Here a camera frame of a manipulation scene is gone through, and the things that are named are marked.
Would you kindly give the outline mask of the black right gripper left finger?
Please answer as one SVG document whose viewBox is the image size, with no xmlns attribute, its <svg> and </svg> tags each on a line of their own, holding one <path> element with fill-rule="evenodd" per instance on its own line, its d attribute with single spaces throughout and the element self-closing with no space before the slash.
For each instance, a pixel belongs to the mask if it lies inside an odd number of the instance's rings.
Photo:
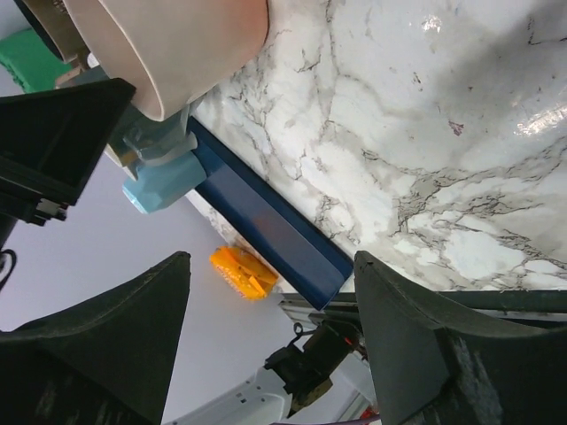
<svg viewBox="0 0 567 425">
<path fill-rule="evenodd" d="M 3 424 L 159 424 L 190 294 L 190 254 L 1 334 Z"/>
</svg>

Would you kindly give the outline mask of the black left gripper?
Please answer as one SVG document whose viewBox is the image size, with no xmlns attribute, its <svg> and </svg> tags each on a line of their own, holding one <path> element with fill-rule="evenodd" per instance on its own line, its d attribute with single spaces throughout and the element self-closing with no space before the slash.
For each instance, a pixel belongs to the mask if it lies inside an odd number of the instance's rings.
<svg viewBox="0 0 567 425">
<path fill-rule="evenodd" d="M 122 79 L 1 98 L 1 214 L 66 220 L 136 88 Z"/>
</svg>

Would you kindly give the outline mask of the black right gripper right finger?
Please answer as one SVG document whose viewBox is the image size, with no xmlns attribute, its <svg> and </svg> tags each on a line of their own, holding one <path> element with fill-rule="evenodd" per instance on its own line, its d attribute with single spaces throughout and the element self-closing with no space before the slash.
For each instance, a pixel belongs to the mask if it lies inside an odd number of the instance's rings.
<svg viewBox="0 0 567 425">
<path fill-rule="evenodd" d="M 382 423 L 565 423 L 566 326 L 432 311 L 438 292 L 366 251 L 354 285 Z"/>
</svg>

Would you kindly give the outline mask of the grey upside-down mug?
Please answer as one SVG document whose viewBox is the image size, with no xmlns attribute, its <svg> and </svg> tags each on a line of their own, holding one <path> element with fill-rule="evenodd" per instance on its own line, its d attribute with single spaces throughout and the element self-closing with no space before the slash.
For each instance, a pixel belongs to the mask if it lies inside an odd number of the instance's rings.
<svg viewBox="0 0 567 425">
<path fill-rule="evenodd" d="M 105 154 L 137 181 L 144 166 L 163 166 L 197 147 L 196 137 L 187 130 L 194 109 L 194 104 L 187 104 L 168 119 L 154 121 L 129 106 L 113 130 Z"/>
</svg>

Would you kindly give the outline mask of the pink cup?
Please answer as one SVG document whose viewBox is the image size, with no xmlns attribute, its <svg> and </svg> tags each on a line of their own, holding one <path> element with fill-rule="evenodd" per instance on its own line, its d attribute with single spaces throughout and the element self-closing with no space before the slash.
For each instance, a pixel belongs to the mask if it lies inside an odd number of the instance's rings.
<svg viewBox="0 0 567 425">
<path fill-rule="evenodd" d="M 168 119 L 255 58 L 266 0 L 76 0 L 65 7 L 105 73 L 136 88 L 147 118 Z"/>
</svg>

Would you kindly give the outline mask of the light blue small mug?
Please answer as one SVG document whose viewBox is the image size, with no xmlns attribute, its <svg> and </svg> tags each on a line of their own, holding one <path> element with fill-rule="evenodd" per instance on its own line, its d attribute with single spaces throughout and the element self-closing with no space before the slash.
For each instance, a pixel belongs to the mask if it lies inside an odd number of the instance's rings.
<svg viewBox="0 0 567 425">
<path fill-rule="evenodd" d="M 192 151 L 164 165 L 141 165 L 137 179 L 128 178 L 122 192 L 140 212 L 151 214 L 168 208 L 206 180 L 206 172 Z"/>
</svg>

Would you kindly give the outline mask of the brown striped mug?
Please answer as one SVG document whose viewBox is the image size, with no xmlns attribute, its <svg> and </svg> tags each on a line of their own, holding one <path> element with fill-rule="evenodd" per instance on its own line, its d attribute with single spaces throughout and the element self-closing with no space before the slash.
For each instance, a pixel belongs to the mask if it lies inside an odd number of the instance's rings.
<svg viewBox="0 0 567 425">
<path fill-rule="evenodd" d="M 14 0 L 46 47 L 63 63 L 84 61 L 89 49 L 63 1 Z"/>
</svg>

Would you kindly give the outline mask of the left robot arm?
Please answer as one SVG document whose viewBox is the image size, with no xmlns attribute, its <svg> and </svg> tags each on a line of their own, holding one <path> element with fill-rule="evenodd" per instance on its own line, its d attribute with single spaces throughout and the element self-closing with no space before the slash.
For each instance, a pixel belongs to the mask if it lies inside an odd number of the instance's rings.
<svg viewBox="0 0 567 425">
<path fill-rule="evenodd" d="M 18 221 L 63 220 L 135 94 L 121 79 L 4 97 L 1 236 Z M 190 294 L 178 251 L 136 278 L 1 335 L 4 424 L 159 424 Z M 272 424 L 311 405 L 359 343 L 325 321 L 183 424 Z"/>
</svg>

